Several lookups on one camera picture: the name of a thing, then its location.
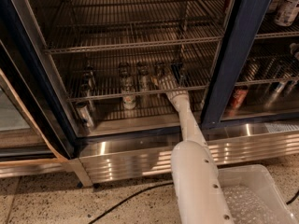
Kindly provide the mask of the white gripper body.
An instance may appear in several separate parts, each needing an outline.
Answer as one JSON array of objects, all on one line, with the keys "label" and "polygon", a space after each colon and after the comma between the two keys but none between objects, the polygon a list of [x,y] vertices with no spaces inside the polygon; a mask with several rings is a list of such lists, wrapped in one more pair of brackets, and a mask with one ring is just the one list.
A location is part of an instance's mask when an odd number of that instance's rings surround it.
[{"label": "white gripper body", "polygon": [[158,81],[158,87],[160,90],[164,91],[169,101],[173,101],[177,96],[181,97],[188,95],[188,92],[183,90],[179,84],[177,84],[176,79],[172,75],[162,77]]}]

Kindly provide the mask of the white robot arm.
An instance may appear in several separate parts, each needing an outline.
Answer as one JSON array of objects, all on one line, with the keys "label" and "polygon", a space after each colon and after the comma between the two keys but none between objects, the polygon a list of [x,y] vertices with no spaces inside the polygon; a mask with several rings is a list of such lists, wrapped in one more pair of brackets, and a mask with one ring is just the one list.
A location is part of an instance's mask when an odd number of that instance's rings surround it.
[{"label": "white robot arm", "polygon": [[182,140],[171,153],[171,173],[182,224],[234,224],[219,171],[191,111],[189,94],[168,74],[155,77],[179,116]]}]

